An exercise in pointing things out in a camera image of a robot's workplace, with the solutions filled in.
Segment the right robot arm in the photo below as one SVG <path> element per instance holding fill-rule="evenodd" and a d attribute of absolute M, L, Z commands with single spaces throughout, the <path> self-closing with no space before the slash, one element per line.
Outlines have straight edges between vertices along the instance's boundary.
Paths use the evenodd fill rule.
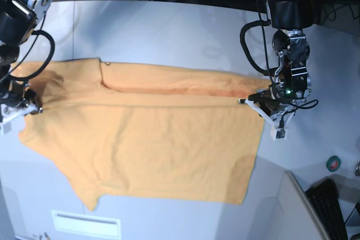
<path fill-rule="evenodd" d="M 29 88 L 31 79 L 37 77 L 50 63 L 55 52 L 55 41 L 43 29 L 36 29 L 44 22 L 53 0 L 1 0 L 1 118 L 37 114 L 42 111 L 35 91 Z M 20 67 L 20 46 L 29 37 L 43 36 L 50 44 L 48 57 L 38 70 L 23 77 L 12 73 Z"/>

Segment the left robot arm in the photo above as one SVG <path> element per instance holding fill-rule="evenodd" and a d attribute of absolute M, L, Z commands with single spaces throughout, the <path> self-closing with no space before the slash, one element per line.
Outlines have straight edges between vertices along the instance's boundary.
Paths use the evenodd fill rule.
<path fill-rule="evenodd" d="M 267 90 L 253 94 L 249 100 L 261 108 L 277 111 L 286 106 L 299 108 L 298 104 L 311 92 L 311 81 L 307 71 L 310 47 L 303 30 L 313 25 L 311 0 L 256 0 L 267 9 L 266 20 L 244 25 L 240 32 L 240 43 L 251 66 L 259 73 L 270 78 Z M 273 27 L 276 32 L 272 47 L 278 57 L 278 66 L 265 69 L 259 67 L 246 45 L 246 32 L 260 26 Z"/>

